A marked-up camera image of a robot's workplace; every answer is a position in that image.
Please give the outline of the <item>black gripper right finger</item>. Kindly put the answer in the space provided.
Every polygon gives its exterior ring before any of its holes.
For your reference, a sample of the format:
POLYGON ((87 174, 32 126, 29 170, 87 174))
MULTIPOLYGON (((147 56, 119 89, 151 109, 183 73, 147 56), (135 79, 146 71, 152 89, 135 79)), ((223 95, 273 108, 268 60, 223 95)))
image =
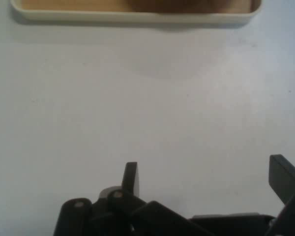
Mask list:
POLYGON ((295 236, 295 166, 283 155, 269 158, 268 182, 284 207, 272 220, 267 236, 295 236))

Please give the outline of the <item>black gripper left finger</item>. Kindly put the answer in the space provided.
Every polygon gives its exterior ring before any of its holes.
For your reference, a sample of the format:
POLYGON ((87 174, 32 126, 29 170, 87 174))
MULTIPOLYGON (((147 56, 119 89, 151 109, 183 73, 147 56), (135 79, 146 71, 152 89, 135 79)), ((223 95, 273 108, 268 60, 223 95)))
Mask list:
POLYGON ((211 232, 152 201, 139 198, 138 164, 128 162, 120 186, 104 189, 98 200, 65 202, 56 236, 209 236, 211 232))

